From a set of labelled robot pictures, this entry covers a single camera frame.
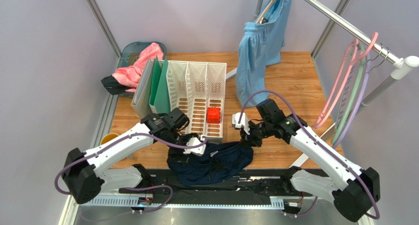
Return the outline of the navy blue shorts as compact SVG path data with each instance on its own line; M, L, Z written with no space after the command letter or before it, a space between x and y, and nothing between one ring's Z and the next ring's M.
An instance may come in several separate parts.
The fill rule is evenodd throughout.
M252 147L238 141L208 143L202 156L170 154L168 167L184 186L210 185L232 178L253 161Z

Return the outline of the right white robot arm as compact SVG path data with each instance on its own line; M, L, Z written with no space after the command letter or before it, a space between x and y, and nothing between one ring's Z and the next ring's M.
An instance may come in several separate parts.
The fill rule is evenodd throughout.
M232 126L240 130L243 143L260 147L263 139L274 136L302 151L327 174L322 177L293 166L281 177L286 191L322 198L351 222L358 222L376 206L380 176L375 169L363 169L337 153L295 113L285 116L273 99L259 103L257 110L262 118L259 123L249 120L244 112L232 116Z

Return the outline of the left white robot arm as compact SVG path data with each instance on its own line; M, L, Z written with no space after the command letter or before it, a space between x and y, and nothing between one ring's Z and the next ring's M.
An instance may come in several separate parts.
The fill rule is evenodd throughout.
M168 114L151 113L127 132L102 145L84 152L79 148L71 150L63 169L56 176L57 191L71 195L77 204L85 204L101 192L143 189L150 185L150 175L142 165L112 166L156 142L169 146L181 160L188 154L202 155L207 142L205 136L181 134L189 122L179 108Z

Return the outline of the pink plastic hanger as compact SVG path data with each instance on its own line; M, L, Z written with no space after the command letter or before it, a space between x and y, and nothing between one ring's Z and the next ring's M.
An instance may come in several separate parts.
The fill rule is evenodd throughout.
M352 67L358 62L364 59L367 54L372 50L377 38L379 36L378 32L374 32L371 36L371 42L368 44L365 51L359 51L360 49L360 41L358 38L355 38L348 48L346 49L345 55L342 59L341 66L339 68L339 72L337 77L334 81L333 87L331 89L330 95L326 101L325 106L323 107L321 113L319 114L314 128L318 129L321 127L327 118L330 116L332 110L334 109L335 105L337 104L338 98L342 94L346 81L348 80Z

